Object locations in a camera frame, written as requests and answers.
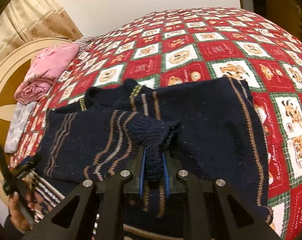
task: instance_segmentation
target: pink blanket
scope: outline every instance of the pink blanket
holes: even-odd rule
[[[40,100],[72,62],[78,49],[78,44],[71,43],[41,50],[15,91],[16,101],[26,105]]]

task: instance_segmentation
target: beige bed frame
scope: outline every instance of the beige bed frame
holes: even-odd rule
[[[32,60],[41,49],[67,44],[71,41],[60,38],[44,38],[31,41],[8,55],[0,65],[0,144],[4,147],[9,124],[16,106],[13,95],[22,83]],[[7,196],[2,189],[3,176],[0,171],[0,198],[6,204]]]

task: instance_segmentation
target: curtain fold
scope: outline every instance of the curtain fold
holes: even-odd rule
[[[0,16],[0,63],[23,44],[46,37],[83,35],[56,0],[11,0]]]

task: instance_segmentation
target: metal bolt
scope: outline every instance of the metal bolt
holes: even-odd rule
[[[215,183],[216,183],[219,187],[223,187],[223,186],[226,184],[226,182],[225,182],[223,179],[217,179],[217,180],[215,181]]]
[[[130,174],[131,174],[131,172],[128,171],[128,170],[122,170],[122,171],[120,172],[120,175],[121,175],[122,177],[130,176]]]
[[[186,177],[186,176],[188,176],[189,173],[186,170],[179,170],[178,174],[181,177]]]
[[[90,179],[86,179],[83,181],[84,187],[90,187],[92,184],[93,184],[93,181],[91,181]]]

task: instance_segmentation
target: quilt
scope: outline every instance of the quilt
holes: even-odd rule
[[[96,38],[38,102],[10,164],[36,153],[48,108],[80,100],[90,86],[134,78],[154,89],[224,75],[249,84],[268,144],[271,226],[292,240],[302,229],[302,43],[244,9],[157,11]]]

